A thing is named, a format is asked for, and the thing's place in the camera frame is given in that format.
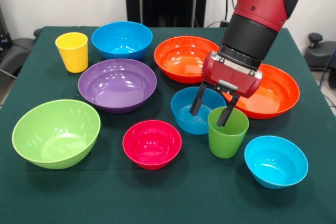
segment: cup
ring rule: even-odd
[[[62,34],[55,41],[65,68],[71,73],[80,73],[89,66],[88,37],[71,32]]]
[[[225,108],[218,107],[208,116],[209,148],[212,154],[219,158],[231,158],[236,155],[249,127],[247,116],[236,108],[233,108],[225,126],[219,127],[217,121]]]

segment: blue bowl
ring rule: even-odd
[[[153,41],[153,34],[142,24],[120,21],[99,27],[92,34],[91,40],[105,60],[141,60]]]
[[[184,131],[194,134],[207,134],[208,115],[217,107],[226,106],[224,98],[212,89],[205,89],[203,103],[196,116],[191,115],[190,108],[197,95],[198,87],[190,87],[177,92],[171,101],[176,123]]]
[[[295,185],[308,172],[308,161],[302,150],[277,136],[261,136],[249,142],[245,162],[256,181],[270,189]]]

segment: table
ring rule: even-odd
[[[242,146],[231,159],[213,156],[207,135],[195,136],[182,130],[181,152],[162,170],[143,170],[122,150],[124,133],[137,122],[157,119],[177,127],[170,100],[187,85],[170,80],[156,66],[156,46],[179,35],[201,36],[219,44],[224,28],[152,28],[154,40],[144,62],[157,76],[155,93],[128,114],[99,111],[99,137],[78,165],[47,170],[18,156],[12,148],[11,133],[24,113],[51,100],[84,101],[77,89],[80,74],[65,70],[55,39],[70,31],[90,38],[95,29],[44,28],[0,110],[0,223],[336,222],[336,120],[287,29],[280,32],[265,63],[293,76],[301,90],[300,101],[277,118],[250,120]],[[90,65],[100,60],[90,42]],[[244,162],[246,144],[268,134],[293,141],[306,154],[309,171],[299,185],[266,189],[248,171]]]

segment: yellow cup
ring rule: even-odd
[[[80,73],[89,66],[88,37],[82,33],[66,33],[55,41],[65,68],[71,73]]]

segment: plastic bowl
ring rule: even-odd
[[[171,101],[176,123],[184,131],[203,135],[209,132],[208,116],[210,112],[221,106],[226,106],[224,98],[212,89],[205,89],[203,103],[196,116],[191,115],[190,108],[197,95],[198,87],[190,87],[177,92]]]
[[[157,170],[179,153],[182,139],[173,126],[149,120],[135,124],[125,133],[122,147],[127,157],[147,170]]]
[[[91,40],[104,59],[140,60],[146,54],[153,34],[142,24],[120,21],[99,27]]]
[[[240,97],[236,108],[249,118],[269,119],[292,109],[300,98],[300,89],[295,80],[276,67],[261,64],[259,70],[264,74],[258,90],[250,97]],[[223,93],[226,100],[232,96]]]
[[[146,64],[112,59],[88,68],[78,80],[79,93],[91,104],[110,113],[140,107],[154,92],[156,76]]]
[[[218,49],[215,43],[204,38],[174,37],[157,46],[154,60],[172,80],[194,84],[202,81],[202,66],[207,54]]]
[[[12,144],[27,161],[48,169],[76,165],[92,149],[100,118],[87,103],[56,100],[28,111],[15,125]]]
[[[261,136],[249,142],[245,162],[256,181],[270,189],[295,185],[308,172],[308,161],[302,150],[277,136]]]

